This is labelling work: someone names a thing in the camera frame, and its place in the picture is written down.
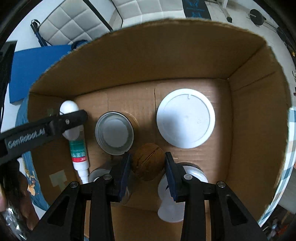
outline white quilted cushion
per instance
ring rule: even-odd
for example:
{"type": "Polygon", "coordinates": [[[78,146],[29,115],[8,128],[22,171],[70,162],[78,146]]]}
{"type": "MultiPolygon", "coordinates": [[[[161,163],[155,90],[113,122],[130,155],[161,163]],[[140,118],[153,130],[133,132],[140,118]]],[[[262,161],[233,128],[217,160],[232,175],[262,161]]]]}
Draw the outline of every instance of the white quilted cushion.
{"type": "Polygon", "coordinates": [[[163,18],[185,18],[182,0],[113,0],[122,27],[163,18]]]}
{"type": "Polygon", "coordinates": [[[40,35],[52,45],[91,41],[109,32],[83,0],[65,0],[40,25],[40,35]]]}

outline white tube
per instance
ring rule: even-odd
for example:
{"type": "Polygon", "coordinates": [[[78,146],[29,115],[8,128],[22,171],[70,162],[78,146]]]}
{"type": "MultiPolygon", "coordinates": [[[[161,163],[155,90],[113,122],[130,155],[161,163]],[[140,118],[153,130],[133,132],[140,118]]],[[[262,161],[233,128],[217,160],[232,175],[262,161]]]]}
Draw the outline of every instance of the white tube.
{"type": "MultiPolygon", "coordinates": [[[[79,110],[77,104],[71,100],[62,103],[60,107],[60,114],[67,114],[79,110]]],[[[83,125],[66,130],[63,136],[69,140],[71,158],[74,169],[83,184],[89,182],[89,161],[87,158],[87,150],[84,140],[83,125]]]]}

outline metal screw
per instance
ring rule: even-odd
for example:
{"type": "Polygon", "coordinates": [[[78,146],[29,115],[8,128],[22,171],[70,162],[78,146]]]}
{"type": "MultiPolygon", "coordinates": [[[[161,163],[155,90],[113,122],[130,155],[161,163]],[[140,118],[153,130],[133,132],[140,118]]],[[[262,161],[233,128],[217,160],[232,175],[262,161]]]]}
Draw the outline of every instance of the metal screw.
{"type": "Polygon", "coordinates": [[[190,174],[185,174],[185,175],[184,175],[184,178],[185,178],[186,180],[191,180],[191,179],[192,179],[192,176],[191,176],[190,174]]]}
{"type": "Polygon", "coordinates": [[[78,186],[78,182],[71,182],[70,187],[76,188],[78,186]]]}
{"type": "Polygon", "coordinates": [[[225,182],[219,181],[218,183],[218,187],[224,188],[226,186],[225,182]]]}
{"type": "Polygon", "coordinates": [[[104,180],[110,180],[112,178],[112,176],[110,174],[105,174],[103,176],[104,180]]]}

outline checkered cloth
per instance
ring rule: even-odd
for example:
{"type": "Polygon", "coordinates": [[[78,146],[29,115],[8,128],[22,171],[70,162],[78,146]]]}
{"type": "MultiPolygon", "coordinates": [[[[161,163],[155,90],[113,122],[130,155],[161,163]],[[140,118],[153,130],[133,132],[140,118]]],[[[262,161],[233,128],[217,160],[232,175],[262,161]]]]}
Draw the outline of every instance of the checkered cloth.
{"type": "Polygon", "coordinates": [[[288,144],[286,148],[286,158],[284,163],[284,170],[281,174],[281,180],[279,182],[279,185],[276,189],[274,198],[270,205],[267,207],[263,215],[258,221],[258,224],[262,226],[266,220],[269,218],[273,210],[276,208],[277,204],[279,203],[279,200],[281,199],[285,188],[288,184],[288,181],[290,179],[294,164],[295,164],[295,158],[296,158],[296,107],[291,107],[289,110],[289,133],[288,133],[288,144]]]}

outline white floor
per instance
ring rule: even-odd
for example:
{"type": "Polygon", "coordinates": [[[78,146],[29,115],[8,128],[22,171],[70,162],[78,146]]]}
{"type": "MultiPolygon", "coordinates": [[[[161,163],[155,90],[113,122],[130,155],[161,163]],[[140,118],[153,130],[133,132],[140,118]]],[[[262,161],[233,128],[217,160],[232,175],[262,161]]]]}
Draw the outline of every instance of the white floor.
{"type": "MultiPolygon", "coordinates": [[[[107,5],[104,5],[104,4],[101,4],[103,3],[103,0],[92,0],[92,2],[94,1],[100,2],[99,6],[102,8],[100,11],[101,14],[108,15],[108,16],[104,16],[105,18],[110,18],[113,12],[113,8],[110,5],[110,3],[108,2],[107,5]]],[[[233,1],[237,1],[237,2],[240,1],[240,3],[242,4],[245,4],[246,2],[248,2],[247,7],[252,6],[252,8],[256,8],[256,7],[253,7],[253,6],[256,6],[256,4],[252,0],[243,0],[243,1],[233,0],[233,1]]],[[[51,11],[53,11],[59,5],[60,2],[62,2],[62,0],[43,0],[33,11],[29,13],[29,15],[15,29],[15,31],[9,38],[9,40],[18,40],[17,50],[39,46],[38,41],[35,38],[30,28],[29,22],[31,21],[31,19],[34,19],[37,17],[39,18],[39,20],[42,21],[43,19],[46,18],[46,16],[51,11]]],[[[219,21],[219,22],[229,24],[223,12],[221,11],[221,9],[216,3],[206,2],[206,4],[213,21],[219,21]]],[[[296,87],[296,82],[295,82],[294,76],[292,75],[292,71],[295,71],[295,66],[288,49],[286,48],[285,44],[282,42],[278,34],[275,32],[275,29],[268,25],[262,25],[260,27],[255,26],[253,22],[248,18],[247,12],[249,12],[250,10],[245,7],[242,7],[237,3],[228,2],[226,9],[233,19],[232,25],[235,25],[244,29],[248,29],[258,35],[261,35],[266,39],[266,41],[274,51],[277,60],[283,67],[284,73],[289,82],[290,92],[292,96],[292,103],[293,105],[296,105],[296,96],[293,95],[296,87]]],[[[2,132],[10,128],[13,128],[15,126],[15,120],[16,120],[16,115],[17,115],[19,106],[20,106],[20,103],[17,103],[14,105],[9,103],[9,94],[7,90],[7,94],[5,98],[4,120],[1,128],[2,132]]],[[[36,211],[39,217],[41,217],[44,214],[44,211],[42,211],[39,208],[36,208],[36,211]]]]}

